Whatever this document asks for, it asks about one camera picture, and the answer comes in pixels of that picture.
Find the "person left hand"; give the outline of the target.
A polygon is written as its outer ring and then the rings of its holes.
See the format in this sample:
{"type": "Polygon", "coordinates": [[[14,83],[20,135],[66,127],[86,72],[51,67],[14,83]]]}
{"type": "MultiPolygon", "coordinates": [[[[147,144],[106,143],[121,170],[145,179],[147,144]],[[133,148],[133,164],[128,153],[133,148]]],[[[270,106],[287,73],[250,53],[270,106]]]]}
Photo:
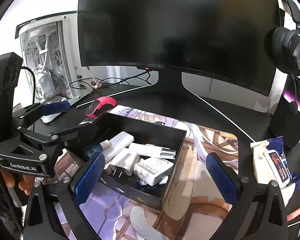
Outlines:
{"type": "MultiPolygon", "coordinates": [[[[0,170],[1,170],[1,174],[4,178],[6,185],[9,188],[14,188],[15,179],[10,174],[10,172],[7,172],[2,169],[0,169],[0,170]]],[[[34,176],[23,175],[23,178],[18,183],[19,189],[21,189],[21,191],[24,191],[24,193],[29,196],[32,191],[33,185],[34,185],[34,181],[35,181],[34,176]]]]}

